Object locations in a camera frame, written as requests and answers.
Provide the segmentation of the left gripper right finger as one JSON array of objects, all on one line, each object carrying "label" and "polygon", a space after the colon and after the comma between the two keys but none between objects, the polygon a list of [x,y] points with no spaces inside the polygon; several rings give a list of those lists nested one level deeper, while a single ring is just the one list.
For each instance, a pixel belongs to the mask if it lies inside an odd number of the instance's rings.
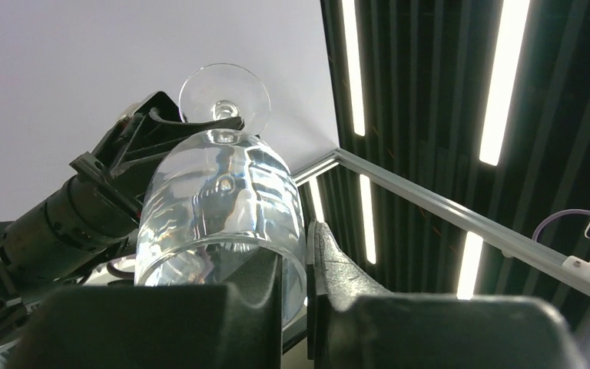
[{"label": "left gripper right finger", "polygon": [[537,298],[395,293],[307,231],[307,345],[317,368],[585,368],[563,316]]}]

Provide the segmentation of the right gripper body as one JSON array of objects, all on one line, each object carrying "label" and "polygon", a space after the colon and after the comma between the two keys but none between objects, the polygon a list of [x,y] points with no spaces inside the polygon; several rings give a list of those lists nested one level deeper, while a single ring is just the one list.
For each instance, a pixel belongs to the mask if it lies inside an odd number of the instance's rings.
[{"label": "right gripper body", "polygon": [[129,219],[141,216],[148,186],[148,165],[129,158],[143,120],[143,114],[119,118],[92,151],[71,162],[78,178],[95,186],[98,198]]}]

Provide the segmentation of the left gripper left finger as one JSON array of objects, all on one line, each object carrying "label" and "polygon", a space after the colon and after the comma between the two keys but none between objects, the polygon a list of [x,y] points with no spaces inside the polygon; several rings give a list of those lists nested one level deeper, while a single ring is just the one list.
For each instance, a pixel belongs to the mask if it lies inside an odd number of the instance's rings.
[{"label": "left gripper left finger", "polygon": [[282,259],[223,284],[67,288],[31,316],[10,368],[278,368]]}]

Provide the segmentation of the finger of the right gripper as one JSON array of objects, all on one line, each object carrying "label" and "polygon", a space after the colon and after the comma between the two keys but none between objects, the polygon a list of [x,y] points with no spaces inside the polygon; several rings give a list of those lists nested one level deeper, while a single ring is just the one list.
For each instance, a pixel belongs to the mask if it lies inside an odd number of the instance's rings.
[{"label": "finger of the right gripper", "polygon": [[185,123],[163,91],[133,104],[91,152],[107,183],[127,196],[143,196],[158,165],[183,140],[202,131],[241,130],[240,117]]}]

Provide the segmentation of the clear back wine glass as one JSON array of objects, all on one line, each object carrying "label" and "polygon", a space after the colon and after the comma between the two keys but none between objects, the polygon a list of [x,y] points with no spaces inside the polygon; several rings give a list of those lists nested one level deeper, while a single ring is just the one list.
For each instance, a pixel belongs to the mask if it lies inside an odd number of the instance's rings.
[{"label": "clear back wine glass", "polygon": [[260,79],[234,64],[194,72],[178,109],[186,127],[212,122],[179,143],[148,187],[134,283],[218,284],[259,252],[282,260],[282,322],[306,297],[306,236],[299,191],[286,162],[260,138],[270,97]]}]

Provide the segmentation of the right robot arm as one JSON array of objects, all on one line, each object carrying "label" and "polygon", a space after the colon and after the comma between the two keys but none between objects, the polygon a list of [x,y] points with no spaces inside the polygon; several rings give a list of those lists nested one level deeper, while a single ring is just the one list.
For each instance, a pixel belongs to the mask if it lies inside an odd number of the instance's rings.
[{"label": "right robot arm", "polygon": [[162,91],[133,104],[57,191],[0,222],[0,346],[12,342],[51,292],[80,285],[100,264],[133,251],[143,198],[158,165],[183,140],[241,118],[185,122]]}]

